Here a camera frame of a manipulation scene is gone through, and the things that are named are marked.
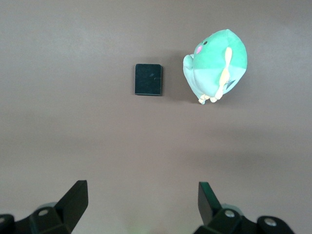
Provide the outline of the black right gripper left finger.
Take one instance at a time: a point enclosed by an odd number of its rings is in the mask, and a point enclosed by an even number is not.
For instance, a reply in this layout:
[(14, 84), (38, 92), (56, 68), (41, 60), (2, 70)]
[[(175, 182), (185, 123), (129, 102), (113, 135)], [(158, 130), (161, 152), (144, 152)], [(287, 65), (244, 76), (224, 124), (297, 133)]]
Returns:
[(16, 221), (11, 214), (0, 215), (2, 234), (70, 234), (88, 207), (88, 184), (78, 180), (54, 205), (43, 206)]

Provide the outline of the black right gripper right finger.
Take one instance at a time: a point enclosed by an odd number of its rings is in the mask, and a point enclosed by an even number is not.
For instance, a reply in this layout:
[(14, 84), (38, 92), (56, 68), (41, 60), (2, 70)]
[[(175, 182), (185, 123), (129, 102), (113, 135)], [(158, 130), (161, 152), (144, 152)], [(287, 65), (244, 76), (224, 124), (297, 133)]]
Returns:
[(196, 234), (293, 234), (280, 218), (261, 216), (248, 220), (235, 206), (222, 206), (208, 182), (198, 184), (198, 209), (203, 221)]

